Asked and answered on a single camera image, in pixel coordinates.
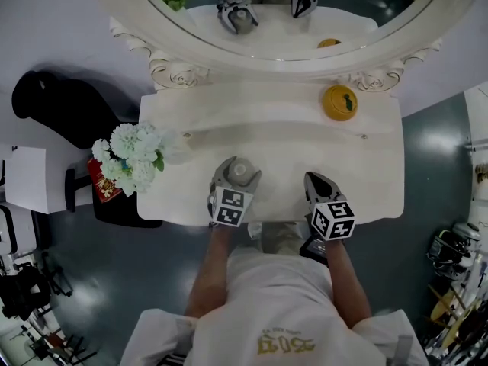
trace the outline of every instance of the vanity table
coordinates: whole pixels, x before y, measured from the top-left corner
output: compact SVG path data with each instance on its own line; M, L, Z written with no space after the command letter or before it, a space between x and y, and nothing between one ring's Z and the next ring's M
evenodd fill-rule
M138 194L139 214L202 226L210 179L231 156L263 174L245 221L303 220L306 171L335 181L359 223L401 215L403 131L389 90L410 64L440 50L440 36L473 0L413 0L380 27L323 5L296 20L289 7L253 5L260 25L242 36L222 27L214 5L173 11L162 0L100 1L114 37L149 60L158 93L143 97L140 120L177 130L192 149ZM317 48L326 38L340 43ZM347 122L321 107L337 84L358 97Z

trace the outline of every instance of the green leaf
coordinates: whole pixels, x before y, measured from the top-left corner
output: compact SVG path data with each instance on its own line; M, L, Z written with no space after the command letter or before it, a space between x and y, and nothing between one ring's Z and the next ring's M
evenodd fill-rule
M158 155L158 158L152 163L158 169L158 171L163 172L165 170L165 162L162 161L164 157L159 150L156 150L156 155Z

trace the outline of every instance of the black office chair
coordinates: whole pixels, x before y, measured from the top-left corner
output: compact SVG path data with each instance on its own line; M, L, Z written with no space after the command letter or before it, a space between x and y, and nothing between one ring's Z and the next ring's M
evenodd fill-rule
M32 118L57 132L74 146L90 149L101 138L110 139L120 121L96 89L82 80L58 80L49 72L29 71L15 86L12 107L19 118ZM77 178L75 169L65 176L66 209L74 212L75 192L92 184L90 175ZM103 222L157 228L162 221L143 220L137 213L136 194L119 194L102 204L93 191L95 217Z
M36 285L39 292L31 292ZM17 275L0 277L0 298L4 304L2 312L5 317L19 316L25 321L34 310L50 302L51 290L46 277L28 264L23 265Z

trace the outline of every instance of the white shirt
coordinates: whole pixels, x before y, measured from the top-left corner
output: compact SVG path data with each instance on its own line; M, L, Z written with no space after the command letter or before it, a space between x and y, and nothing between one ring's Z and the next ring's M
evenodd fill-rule
M156 366L191 350L185 365L376 365L392 358L399 335L414 338L409 365L429 363L403 311L348 329L335 309L327 267L299 256L232 256L227 303L200 319L143 312L121 366Z

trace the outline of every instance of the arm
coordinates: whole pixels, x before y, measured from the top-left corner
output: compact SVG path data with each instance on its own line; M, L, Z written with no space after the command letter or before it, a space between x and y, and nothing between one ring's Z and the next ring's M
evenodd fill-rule
M207 255L191 289L186 316L200 318L225 304L227 258L232 232L233 228L229 226L219 226L212 230Z
M332 278L334 305L351 329L360 321L371 317L371 308L342 242L326 242L326 254Z

